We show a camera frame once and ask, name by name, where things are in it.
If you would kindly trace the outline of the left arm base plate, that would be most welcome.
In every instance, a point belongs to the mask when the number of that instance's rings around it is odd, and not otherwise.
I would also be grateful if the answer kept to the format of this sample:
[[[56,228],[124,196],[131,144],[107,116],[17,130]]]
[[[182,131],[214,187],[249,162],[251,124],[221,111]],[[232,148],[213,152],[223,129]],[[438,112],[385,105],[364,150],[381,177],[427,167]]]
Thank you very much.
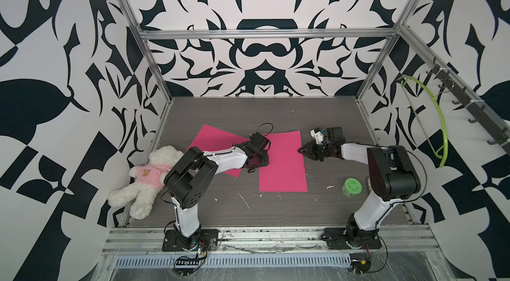
[[[166,230],[164,233],[163,252],[191,252],[208,250],[216,246],[219,239],[219,230],[199,229],[190,237],[184,237],[178,230]]]

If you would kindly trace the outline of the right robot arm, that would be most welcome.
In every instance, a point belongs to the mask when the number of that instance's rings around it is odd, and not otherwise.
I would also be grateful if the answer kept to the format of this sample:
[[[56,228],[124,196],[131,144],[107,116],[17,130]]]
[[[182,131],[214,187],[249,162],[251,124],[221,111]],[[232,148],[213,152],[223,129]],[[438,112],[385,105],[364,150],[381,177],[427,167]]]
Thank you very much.
[[[346,141],[342,128],[313,129],[313,139],[298,152],[323,161],[326,157],[356,161],[369,167],[371,192],[350,217],[345,240],[361,241],[375,237],[379,225],[395,205],[404,203],[421,190],[421,182],[412,161],[401,145],[378,146]]]

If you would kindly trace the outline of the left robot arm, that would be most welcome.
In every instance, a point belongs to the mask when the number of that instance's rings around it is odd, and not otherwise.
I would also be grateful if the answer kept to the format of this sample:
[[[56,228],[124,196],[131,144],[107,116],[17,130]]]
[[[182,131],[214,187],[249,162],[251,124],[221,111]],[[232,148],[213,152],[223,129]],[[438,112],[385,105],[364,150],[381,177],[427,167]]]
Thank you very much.
[[[198,237],[201,230],[198,204],[217,174],[235,169],[254,172],[268,166],[270,147],[270,140],[256,132],[248,141],[216,152],[189,148],[163,179],[171,196],[178,234],[185,239]]]

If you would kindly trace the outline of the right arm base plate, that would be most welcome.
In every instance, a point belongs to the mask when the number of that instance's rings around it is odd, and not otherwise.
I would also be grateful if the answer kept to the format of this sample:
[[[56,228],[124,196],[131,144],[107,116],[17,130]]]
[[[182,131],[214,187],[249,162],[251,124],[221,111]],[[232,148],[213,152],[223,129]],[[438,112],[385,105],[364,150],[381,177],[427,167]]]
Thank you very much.
[[[378,230],[359,230],[351,228],[325,228],[320,236],[329,250],[380,249],[381,239]]]

